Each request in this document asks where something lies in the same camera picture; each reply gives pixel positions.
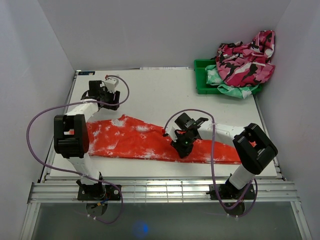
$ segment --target white wall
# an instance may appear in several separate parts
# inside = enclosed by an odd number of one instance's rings
[[[275,29],[290,0],[39,0],[74,69],[193,66]]]
[[[0,1],[0,73],[0,239],[16,240],[31,183],[42,169],[27,149],[27,125],[41,110],[64,103],[74,74],[37,0]],[[53,115],[43,116],[32,130],[42,159]]]
[[[312,237],[320,239],[319,0],[292,0],[275,30],[276,68],[259,103],[280,168],[295,182]]]

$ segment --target pink patterned fabric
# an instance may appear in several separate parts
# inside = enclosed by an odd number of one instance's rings
[[[275,70],[270,58],[275,51],[275,32],[261,31],[252,42],[221,43],[216,66],[224,83],[233,87],[250,87],[268,81]]]

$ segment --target green plastic bin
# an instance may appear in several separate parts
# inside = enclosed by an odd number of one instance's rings
[[[195,71],[195,81],[196,90],[198,94],[222,94],[218,90],[218,86],[212,86],[207,84],[207,72],[206,67],[209,65],[215,65],[216,60],[209,59],[196,59],[194,60],[194,71]],[[260,92],[262,90],[262,84],[255,90],[255,92]]]

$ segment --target teal cloth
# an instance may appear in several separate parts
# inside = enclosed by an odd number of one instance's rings
[[[239,98],[245,99],[246,97],[255,94],[257,92],[258,85],[255,86],[245,86],[245,87],[234,87],[228,86],[219,76],[217,66],[216,65],[209,65],[205,68],[207,72],[206,84],[217,86],[217,89],[220,93]]]

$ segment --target purple cable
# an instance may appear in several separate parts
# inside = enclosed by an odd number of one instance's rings
[[[31,146],[31,143],[30,143],[30,128],[32,126],[32,124],[34,123],[34,121],[39,117],[41,116],[42,114],[46,113],[46,112],[49,112],[49,111],[52,111],[52,110],[55,110],[55,109],[60,109],[60,108],[65,108],[65,107],[69,107],[69,106],[73,106],[73,105],[80,105],[80,104],[85,104],[85,103],[97,103],[97,104],[101,104],[101,105],[107,105],[107,106],[118,106],[120,104],[123,104],[125,101],[127,101],[127,99],[129,98],[129,95],[130,95],[130,90],[129,90],[129,86],[128,84],[125,82],[125,80],[123,80],[121,77],[117,76],[117,75],[107,75],[107,77],[114,77],[114,78],[118,78],[120,79],[124,85],[126,86],[127,88],[127,96],[126,98],[122,101],[122,102],[119,102],[119,103],[115,103],[115,104],[109,104],[109,103],[105,103],[105,102],[102,102],[102,101],[95,101],[95,100],[88,100],[88,101],[79,101],[79,102],[74,102],[74,103],[69,103],[69,104],[65,104],[65,105],[60,105],[60,106],[54,106],[54,107],[51,107],[51,108],[48,108],[46,110],[43,110],[42,112],[39,112],[37,115],[35,115],[32,120],[30,121],[28,127],[26,128],[26,144],[28,145],[28,148],[29,148],[29,151],[30,153],[32,154],[32,156],[35,158],[35,160],[37,160],[38,163],[42,164],[43,166],[47,167],[47,168],[50,168],[50,169],[54,169],[54,170],[57,170],[57,171],[61,171],[61,172],[66,172],[66,173],[72,173],[72,174],[78,174],[84,178],[87,178],[87,179],[90,179],[92,181],[95,181],[95,182],[100,182],[100,183],[103,183],[103,184],[108,184],[108,185],[111,185],[113,186],[116,190],[119,191],[119,194],[120,194],[120,197],[121,197],[121,208],[120,208],[120,211],[119,211],[119,214],[118,216],[112,220],[112,221],[104,221],[102,219],[98,219],[96,218],[97,220],[99,220],[100,222],[102,223],[105,223],[105,224],[113,224],[115,221],[118,220],[118,218],[121,216],[122,212],[123,212],[123,208],[124,208],[124,199],[123,199],[123,195],[122,195],[122,192],[120,190],[119,187],[117,187],[117,185],[111,183],[111,182],[108,182],[108,181],[104,181],[104,180],[99,180],[99,179],[95,179],[93,177],[90,177],[90,176],[86,176],[84,175],[83,173],[81,172],[78,172],[78,171],[73,171],[73,170],[67,170],[67,169],[63,169],[63,168],[59,168],[59,167],[55,167],[55,166],[51,166],[45,162],[43,162],[37,155],[36,153],[34,152],[32,146]]]
[[[186,112],[186,111],[195,111],[195,112],[200,112],[200,113],[203,113],[203,114],[206,114],[208,116],[210,116],[210,118],[212,119],[212,124],[213,124],[213,132],[212,132],[212,144],[211,144],[211,156],[210,156],[210,160],[211,160],[211,174],[212,174],[212,181],[213,181],[213,186],[214,186],[214,191],[215,191],[215,194],[216,194],[216,197],[219,201],[219,203],[221,204],[221,206],[225,209],[225,210],[232,210],[234,209],[236,206],[239,205],[240,201],[242,200],[242,198],[245,196],[246,192],[249,190],[249,187],[252,183],[252,180],[249,181],[241,196],[239,197],[239,199],[232,205],[232,206],[226,206],[223,202],[222,202],[222,199],[221,199],[221,196],[219,194],[219,190],[218,190],[218,187],[217,187],[217,184],[216,184],[216,176],[215,176],[215,167],[214,167],[214,149],[215,149],[215,138],[216,138],[216,125],[215,125],[215,118],[212,114],[206,112],[206,111],[203,111],[203,110],[200,110],[200,109],[184,109],[184,110],[181,110],[181,111],[178,111],[177,113],[175,113],[174,115],[172,115],[168,121],[166,122],[166,124],[164,125],[164,130],[166,130],[169,122],[171,119],[173,119],[176,115],[180,114],[180,113],[183,113],[183,112]],[[245,213],[239,215],[238,217],[243,217],[245,215],[247,215],[251,209],[253,208],[256,200],[257,200],[257,195],[258,195],[258,183],[256,181],[256,179],[254,178],[253,179],[254,182],[255,182],[255,188],[256,188],[256,191],[255,191],[255,196],[254,196],[254,199],[253,199],[253,202],[252,202],[252,205],[250,206],[250,208],[248,209],[248,211],[246,211]]]

